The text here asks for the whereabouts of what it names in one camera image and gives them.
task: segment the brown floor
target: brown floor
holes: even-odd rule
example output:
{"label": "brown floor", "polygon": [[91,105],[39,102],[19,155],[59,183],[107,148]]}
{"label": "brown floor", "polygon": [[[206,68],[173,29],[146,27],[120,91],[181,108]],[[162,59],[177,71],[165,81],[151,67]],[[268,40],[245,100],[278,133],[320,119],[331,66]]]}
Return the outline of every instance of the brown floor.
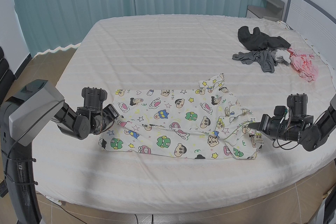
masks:
{"label": "brown floor", "polygon": [[[38,55],[31,60],[18,80],[12,85],[7,97],[37,78],[48,79],[54,85],[58,82],[75,49]],[[322,196],[336,182],[334,162],[291,186],[268,195],[225,208],[175,215],[154,215],[154,223],[165,224],[250,224],[250,223],[305,223],[322,202]],[[42,195],[38,195],[40,210],[46,223],[80,224],[79,220],[52,205]],[[135,224],[132,214],[114,213],[64,203],[63,208],[88,224]],[[151,223],[151,215],[138,215],[139,223]],[[15,212],[8,195],[0,198],[0,224],[16,223]]]}

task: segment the clothing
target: clothing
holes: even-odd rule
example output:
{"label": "clothing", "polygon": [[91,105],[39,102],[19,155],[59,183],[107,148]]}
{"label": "clothing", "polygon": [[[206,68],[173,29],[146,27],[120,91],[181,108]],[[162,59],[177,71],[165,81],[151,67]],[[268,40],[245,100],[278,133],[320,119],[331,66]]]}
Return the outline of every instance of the clothing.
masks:
{"label": "clothing", "polygon": [[247,126],[255,117],[227,89],[223,73],[201,80],[197,90],[117,90],[113,105],[120,117],[99,140],[107,151],[254,159],[263,144]]}
{"label": "clothing", "polygon": [[264,73],[274,73],[275,62],[269,50],[250,51],[247,53],[239,52],[238,54],[233,54],[232,59],[235,61],[241,61],[241,63],[244,64],[257,62],[260,64]]}
{"label": "clothing", "polygon": [[291,55],[291,63],[296,70],[299,71],[299,76],[307,81],[315,81],[319,74],[319,69],[314,66],[311,59],[315,59],[313,54],[305,54],[300,50],[289,49]]}
{"label": "clothing", "polygon": [[250,51],[253,50],[271,50],[275,48],[289,48],[289,44],[282,37],[270,37],[269,35],[260,32],[259,27],[253,29],[253,34],[250,34],[248,26],[242,26],[238,30],[238,40],[244,47]]}
{"label": "clothing", "polygon": [[271,56],[275,61],[275,66],[277,66],[279,62],[283,62],[285,65],[291,64],[291,54],[286,49],[273,50],[271,51]]}

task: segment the white bed sheet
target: white bed sheet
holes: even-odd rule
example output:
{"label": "white bed sheet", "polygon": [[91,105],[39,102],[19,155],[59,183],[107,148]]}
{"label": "white bed sheet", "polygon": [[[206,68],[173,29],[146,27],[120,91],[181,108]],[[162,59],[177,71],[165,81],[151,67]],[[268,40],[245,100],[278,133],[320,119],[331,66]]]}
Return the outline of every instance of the white bed sheet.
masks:
{"label": "white bed sheet", "polygon": [[[263,73],[232,55],[247,50],[237,31],[256,26],[282,36],[292,47],[313,52],[298,33],[265,19],[202,15],[147,15],[97,22],[57,84],[73,108],[83,104],[81,89],[106,89],[112,102],[122,89],[195,89],[201,79],[225,73],[225,83],[257,120],[286,105],[288,94],[308,94],[308,113],[317,117],[335,94],[328,67],[316,58],[316,82],[283,64]],[[49,122],[33,142],[36,187],[75,204],[122,213],[186,213],[237,204],[274,192],[316,172],[336,158],[336,135],[313,152],[265,146],[256,160],[178,159],[132,152],[101,151],[99,136],[79,141]]]}

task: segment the pink garment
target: pink garment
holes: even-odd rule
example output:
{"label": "pink garment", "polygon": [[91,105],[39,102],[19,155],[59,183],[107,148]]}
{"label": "pink garment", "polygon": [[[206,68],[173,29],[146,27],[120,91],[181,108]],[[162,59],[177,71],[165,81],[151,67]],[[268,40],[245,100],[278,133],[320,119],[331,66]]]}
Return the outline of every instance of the pink garment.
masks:
{"label": "pink garment", "polygon": [[315,81],[319,73],[319,69],[311,61],[311,59],[315,59],[315,56],[313,54],[304,54],[292,48],[289,48],[288,51],[291,54],[291,64],[300,72],[299,76],[307,81]]}

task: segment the white headboard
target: white headboard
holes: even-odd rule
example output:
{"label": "white headboard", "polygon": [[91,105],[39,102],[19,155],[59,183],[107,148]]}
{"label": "white headboard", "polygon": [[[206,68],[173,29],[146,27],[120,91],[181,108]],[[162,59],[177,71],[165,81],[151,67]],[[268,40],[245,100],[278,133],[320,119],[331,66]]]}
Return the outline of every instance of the white headboard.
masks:
{"label": "white headboard", "polygon": [[310,0],[288,0],[284,22],[336,69],[336,19]]}

